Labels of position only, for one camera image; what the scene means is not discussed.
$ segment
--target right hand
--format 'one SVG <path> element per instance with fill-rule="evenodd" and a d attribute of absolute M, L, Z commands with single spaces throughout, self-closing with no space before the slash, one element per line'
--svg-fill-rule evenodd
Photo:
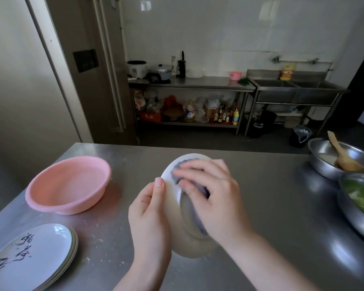
<path fill-rule="evenodd" d="M 173 170 L 175 176 L 183 178 L 178 185 L 188 194 L 205 229 L 218 244 L 226 249 L 254 234 L 239 185 L 223 160 L 191 160 L 180 167 Z M 191 181 L 206 186 L 209 199 Z"/>

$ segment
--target rice cooker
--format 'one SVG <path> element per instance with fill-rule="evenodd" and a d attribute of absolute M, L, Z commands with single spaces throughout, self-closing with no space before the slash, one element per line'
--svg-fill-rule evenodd
<path fill-rule="evenodd" d="M 128 73 L 133 78 L 142 79 L 147 75 L 147 62 L 142 60 L 131 60 L 127 62 Z"/>
<path fill-rule="evenodd" d="M 171 78 L 171 65 L 158 64 L 150 68 L 148 73 L 149 81 L 167 81 Z"/>

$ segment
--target fingernail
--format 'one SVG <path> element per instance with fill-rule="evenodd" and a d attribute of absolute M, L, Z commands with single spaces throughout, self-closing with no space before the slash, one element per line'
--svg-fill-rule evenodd
<path fill-rule="evenodd" d="M 155 178 L 155 187 L 162 186 L 162 178 Z"/>

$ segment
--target pink plastic basin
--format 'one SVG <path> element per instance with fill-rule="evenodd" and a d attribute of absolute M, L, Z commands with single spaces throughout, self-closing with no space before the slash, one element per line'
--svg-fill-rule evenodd
<path fill-rule="evenodd" d="M 38 211 L 74 215 L 101 199 L 111 174 L 109 164 L 98 157 L 65 159 L 49 166 L 31 181 L 25 200 Z"/>

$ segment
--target pot lid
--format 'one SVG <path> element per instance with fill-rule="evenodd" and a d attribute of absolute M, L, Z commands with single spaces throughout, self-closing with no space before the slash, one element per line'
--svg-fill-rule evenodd
<path fill-rule="evenodd" d="M 158 64 L 151 68 L 151 72 L 153 73 L 167 73 L 171 71 L 172 67 L 169 64 Z"/>
<path fill-rule="evenodd" d="M 146 64 L 146 61 L 142 61 L 142 60 L 131 60 L 128 61 L 127 64 L 134 64 L 134 65 L 138 65 L 138 64 Z"/>

